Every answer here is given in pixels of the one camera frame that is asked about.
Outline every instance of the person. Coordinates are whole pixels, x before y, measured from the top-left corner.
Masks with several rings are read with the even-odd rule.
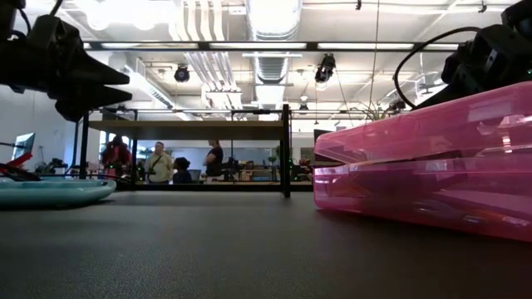
[[[174,169],[177,172],[172,178],[174,184],[192,184],[192,176],[189,172],[190,162],[183,157],[179,157],[174,161]]]
[[[127,145],[122,141],[122,136],[117,135],[113,140],[107,143],[106,148],[101,154],[101,163],[104,165],[107,175],[122,176],[124,166],[131,162],[131,152]]]
[[[151,184],[168,184],[173,172],[172,158],[165,153],[165,144],[155,143],[155,151],[146,161],[148,182]]]
[[[219,145],[219,140],[209,140],[209,145],[212,149],[209,151],[203,166],[207,167],[205,173],[209,177],[222,175],[222,160],[224,159],[224,150]]]

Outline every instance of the wooden shelf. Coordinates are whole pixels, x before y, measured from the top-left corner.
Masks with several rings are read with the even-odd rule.
[[[282,121],[89,121],[89,127],[138,140],[281,140]]]

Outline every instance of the computer monitor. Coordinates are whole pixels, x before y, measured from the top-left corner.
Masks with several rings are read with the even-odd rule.
[[[15,140],[15,145],[17,147],[13,149],[13,157],[11,160],[18,159],[24,154],[31,153],[33,150],[33,142],[35,142],[35,133],[17,136],[17,139]]]

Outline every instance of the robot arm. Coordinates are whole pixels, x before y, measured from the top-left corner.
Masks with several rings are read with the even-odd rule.
[[[70,121],[131,99],[130,93],[105,86],[128,84],[129,77],[88,56],[79,31],[53,16],[57,8],[38,17],[25,37],[13,31],[16,11],[25,8],[25,1],[0,1],[0,84],[17,93],[46,92]],[[13,34],[17,39],[10,39]]]

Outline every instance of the man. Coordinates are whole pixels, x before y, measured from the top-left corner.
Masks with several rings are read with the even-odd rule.
[[[203,166],[207,166],[205,173],[207,176],[214,177],[222,175],[222,160],[224,159],[224,150],[219,146],[219,140],[209,140],[209,145],[213,148],[205,157]]]
[[[146,161],[148,181],[151,184],[168,184],[172,178],[174,163],[164,149],[165,144],[157,141],[154,153]]]

